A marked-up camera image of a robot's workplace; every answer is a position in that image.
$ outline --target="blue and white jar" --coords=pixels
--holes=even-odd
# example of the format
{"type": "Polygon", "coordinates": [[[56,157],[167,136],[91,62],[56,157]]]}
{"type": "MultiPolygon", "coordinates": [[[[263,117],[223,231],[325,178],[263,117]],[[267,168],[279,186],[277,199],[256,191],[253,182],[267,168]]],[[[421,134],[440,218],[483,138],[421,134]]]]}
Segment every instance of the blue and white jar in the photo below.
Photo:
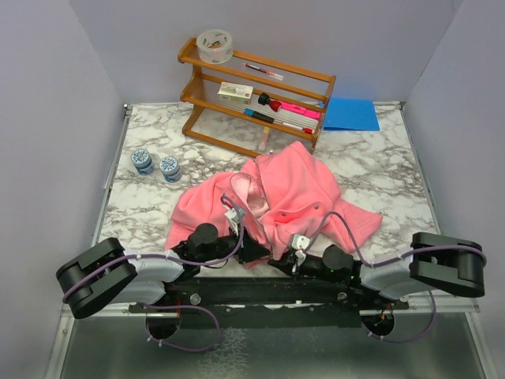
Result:
{"type": "Polygon", "coordinates": [[[166,156],[159,162],[159,168],[167,182],[177,182],[182,177],[178,161],[173,156],[166,156]]]}
{"type": "Polygon", "coordinates": [[[141,175],[149,175],[155,170],[151,155],[147,150],[137,150],[132,154],[133,166],[141,175]]]}

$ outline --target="wooden rack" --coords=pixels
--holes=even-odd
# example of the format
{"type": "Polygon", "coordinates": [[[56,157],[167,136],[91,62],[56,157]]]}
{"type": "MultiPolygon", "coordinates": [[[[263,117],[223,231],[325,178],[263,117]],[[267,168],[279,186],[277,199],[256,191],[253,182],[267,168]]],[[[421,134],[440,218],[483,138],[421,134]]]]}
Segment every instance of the wooden rack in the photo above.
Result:
{"type": "Polygon", "coordinates": [[[254,75],[252,73],[242,72],[238,69],[232,69],[224,65],[213,65],[211,63],[206,63],[198,58],[196,38],[191,38],[179,51],[178,54],[178,61],[180,63],[190,63],[193,65],[193,75],[191,76],[191,80],[185,86],[184,90],[181,93],[181,101],[192,103],[193,112],[189,117],[188,121],[186,122],[186,124],[184,124],[184,126],[182,127],[182,132],[187,136],[200,138],[204,141],[211,142],[212,144],[217,144],[218,146],[222,146],[224,148],[228,148],[234,150],[235,152],[240,152],[248,156],[258,156],[259,154],[261,154],[260,152],[243,148],[241,146],[231,144],[229,142],[222,141],[218,138],[210,137],[205,134],[196,132],[195,130],[192,130],[193,125],[195,124],[196,120],[200,117],[204,109],[211,109],[213,111],[218,111],[224,114],[228,114],[230,116],[238,117],[246,121],[254,122],[261,126],[266,126],[268,128],[280,130],[281,132],[289,133],[294,136],[309,140],[310,142],[312,142],[310,152],[311,153],[314,152],[317,140],[319,139],[320,131],[323,127],[324,115],[326,114],[326,110],[331,98],[331,92],[333,91],[333,86],[335,84],[336,77],[326,75],[323,73],[317,73],[315,71],[311,71],[308,69],[302,69],[296,66],[288,65],[286,63],[277,62],[271,59],[262,58],[257,55],[248,54],[241,51],[234,51],[234,57],[243,59],[244,61],[260,63],[261,65],[281,69],[288,73],[295,73],[303,77],[309,77],[318,81],[322,81],[324,83],[327,83],[326,90],[324,91],[324,94],[319,94],[317,92],[308,91],[306,89],[295,87],[293,85],[284,84],[281,81],[275,81],[267,77],[261,77],[258,75],[254,75]],[[232,75],[234,77],[237,77],[238,79],[237,82],[239,82],[240,79],[242,79],[263,84],[264,86],[267,87],[267,90],[264,91],[254,88],[254,93],[252,96],[252,104],[250,105],[241,105],[236,103],[223,102],[219,99],[217,95],[219,86],[224,81],[230,82],[232,80],[224,80],[220,77],[206,74],[202,71],[202,68],[211,69],[217,71],[218,73],[232,75]],[[317,102],[321,102],[323,106],[319,107],[311,103],[305,103],[297,99],[291,99],[289,96],[281,96],[273,92],[270,92],[269,88],[277,88],[285,92],[289,92],[290,94],[295,94],[299,96],[304,96],[305,98],[314,99],[317,100],[317,102]],[[289,112],[291,114],[289,119],[282,119],[282,117],[279,117],[278,114],[275,113],[272,114],[273,111],[270,111],[268,106],[264,107],[257,103],[258,96],[262,92],[266,92],[272,99],[285,101],[287,103],[296,104],[301,107],[305,107],[307,109],[320,112],[321,117],[319,121],[317,121],[311,118],[309,119],[300,114],[291,114],[291,112],[289,112]],[[259,111],[260,113],[272,115],[276,121],[295,123],[296,125],[301,126],[307,126],[308,124],[312,124],[310,125],[310,127],[311,129],[314,129],[314,132],[313,134],[307,134],[298,131],[296,129],[284,126],[277,122],[271,124],[268,122],[258,120],[256,118],[249,117],[248,115],[242,113],[246,107],[252,108],[255,111],[259,111]]]}

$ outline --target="clear packing tape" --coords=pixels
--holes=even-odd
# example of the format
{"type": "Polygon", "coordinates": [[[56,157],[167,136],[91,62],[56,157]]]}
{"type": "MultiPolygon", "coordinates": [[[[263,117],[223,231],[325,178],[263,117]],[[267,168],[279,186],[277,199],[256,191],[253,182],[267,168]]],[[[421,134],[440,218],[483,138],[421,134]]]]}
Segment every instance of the clear packing tape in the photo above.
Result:
{"type": "Polygon", "coordinates": [[[229,61],[234,54],[230,33],[221,29],[203,32],[196,39],[196,45],[200,59],[214,65],[229,61]]]}

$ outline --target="white marble surface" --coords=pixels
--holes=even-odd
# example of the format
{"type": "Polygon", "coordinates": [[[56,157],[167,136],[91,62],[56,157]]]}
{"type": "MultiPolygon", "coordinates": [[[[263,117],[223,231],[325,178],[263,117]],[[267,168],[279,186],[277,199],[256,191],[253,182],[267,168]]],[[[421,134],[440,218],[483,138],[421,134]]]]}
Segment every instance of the white marble surface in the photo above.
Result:
{"type": "MultiPolygon", "coordinates": [[[[163,250],[170,214],[181,193],[219,171],[238,171],[246,156],[182,135],[191,113],[185,103],[140,105],[133,108],[110,195],[100,239],[117,237],[123,245],[163,250]],[[146,148],[156,170],[138,175],[130,156],[146,148]],[[164,180],[158,164],[164,156],[179,159],[184,172],[176,183],[164,180]]],[[[417,231],[435,231],[419,167],[417,166],[398,105],[376,107],[380,132],[322,132],[314,156],[334,173],[345,200],[384,216],[381,228],[362,248],[368,259],[404,250],[417,231]]],[[[263,128],[214,111],[205,111],[195,125],[243,145],[259,141],[263,128]]],[[[271,132],[267,149],[279,150],[294,141],[271,132]]],[[[312,253],[321,253],[330,240],[321,237],[312,253]]],[[[204,268],[203,276],[282,276],[267,265],[246,269],[234,260],[221,270],[204,268]]]]}

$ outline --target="pink towel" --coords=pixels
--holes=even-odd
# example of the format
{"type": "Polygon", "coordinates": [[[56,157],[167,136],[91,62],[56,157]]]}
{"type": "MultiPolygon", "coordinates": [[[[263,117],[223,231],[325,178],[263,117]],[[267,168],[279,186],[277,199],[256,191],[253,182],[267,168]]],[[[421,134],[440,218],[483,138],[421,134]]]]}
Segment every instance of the pink towel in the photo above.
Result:
{"type": "MultiPolygon", "coordinates": [[[[272,251],[278,260],[290,236],[312,237],[324,215],[336,211],[346,219],[359,246],[379,228],[382,216],[342,199],[331,171],[295,142],[281,152],[248,160],[239,173],[221,172],[188,189],[179,198],[166,248],[184,241],[201,223],[213,223],[219,235],[228,234],[221,204],[226,194],[246,210],[249,235],[272,251]]],[[[336,217],[328,218],[323,234],[347,253],[354,250],[346,228],[336,217]]]]}

